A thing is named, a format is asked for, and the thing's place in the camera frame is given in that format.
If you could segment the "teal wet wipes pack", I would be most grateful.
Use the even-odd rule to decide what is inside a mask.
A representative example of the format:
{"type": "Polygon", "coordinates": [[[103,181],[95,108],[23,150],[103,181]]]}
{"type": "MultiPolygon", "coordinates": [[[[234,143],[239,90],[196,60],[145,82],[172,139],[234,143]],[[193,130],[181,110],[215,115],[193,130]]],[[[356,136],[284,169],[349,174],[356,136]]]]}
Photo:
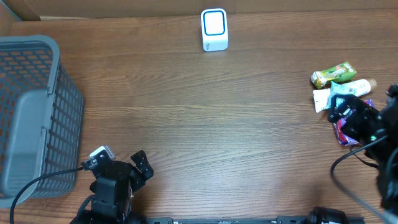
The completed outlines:
{"type": "Polygon", "coordinates": [[[331,83],[331,88],[330,88],[330,95],[328,97],[328,102],[327,102],[327,109],[331,108],[331,102],[332,98],[335,95],[357,95],[358,89],[353,85],[352,82],[350,83],[345,83],[345,84],[337,84],[335,82],[331,83]]]}

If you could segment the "white tube gold cap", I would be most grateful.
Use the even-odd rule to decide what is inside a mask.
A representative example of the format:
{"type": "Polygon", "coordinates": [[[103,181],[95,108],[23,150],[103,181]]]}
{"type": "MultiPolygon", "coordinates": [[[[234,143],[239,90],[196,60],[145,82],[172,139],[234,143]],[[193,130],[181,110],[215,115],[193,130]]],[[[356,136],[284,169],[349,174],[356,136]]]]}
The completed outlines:
{"type": "MultiPolygon", "coordinates": [[[[373,79],[360,79],[352,82],[353,85],[358,89],[356,96],[363,96],[375,89],[377,87],[377,82],[373,79]]],[[[327,110],[328,97],[330,95],[330,88],[322,90],[313,90],[313,100],[315,105],[315,112],[319,113],[323,110],[327,110]]]]}

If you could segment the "green yellow snack pouch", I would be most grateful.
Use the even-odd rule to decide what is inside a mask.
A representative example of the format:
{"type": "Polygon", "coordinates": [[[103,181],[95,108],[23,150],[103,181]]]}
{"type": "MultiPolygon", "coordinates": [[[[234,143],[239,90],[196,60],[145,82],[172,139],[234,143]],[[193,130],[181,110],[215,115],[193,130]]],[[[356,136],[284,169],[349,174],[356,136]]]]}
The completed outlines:
{"type": "Polygon", "coordinates": [[[343,62],[326,70],[313,72],[310,81],[317,89],[321,89],[330,84],[330,82],[342,83],[350,81],[356,73],[356,69],[349,62],[343,62]]]}

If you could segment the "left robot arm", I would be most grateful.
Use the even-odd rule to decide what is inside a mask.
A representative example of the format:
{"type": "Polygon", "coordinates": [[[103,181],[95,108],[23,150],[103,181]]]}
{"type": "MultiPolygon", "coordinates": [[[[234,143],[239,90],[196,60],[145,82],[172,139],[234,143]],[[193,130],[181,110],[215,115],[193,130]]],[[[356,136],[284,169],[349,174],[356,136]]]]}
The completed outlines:
{"type": "Polygon", "coordinates": [[[108,146],[101,146],[82,162],[95,181],[72,223],[146,223],[146,217],[131,212],[131,199],[154,175],[144,151],[131,156],[133,164],[116,161],[108,146]]]}

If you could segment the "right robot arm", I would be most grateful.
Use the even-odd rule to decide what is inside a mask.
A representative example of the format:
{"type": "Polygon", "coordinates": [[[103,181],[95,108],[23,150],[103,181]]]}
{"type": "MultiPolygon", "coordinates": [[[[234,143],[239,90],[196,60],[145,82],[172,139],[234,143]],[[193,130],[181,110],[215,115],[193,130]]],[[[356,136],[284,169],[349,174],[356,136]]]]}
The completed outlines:
{"type": "Polygon", "coordinates": [[[391,85],[386,95],[389,97],[388,104],[380,111],[353,94],[335,94],[330,98],[329,122],[336,123],[345,118],[341,128],[343,134],[362,144],[337,159],[331,165],[330,176],[342,192],[384,223],[397,223],[397,85],[391,85]],[[352,193],[334,175],[341,161],[361,151],[377,162],[379,174],[376,183],[384,209],[382,213],[352,193]]]}

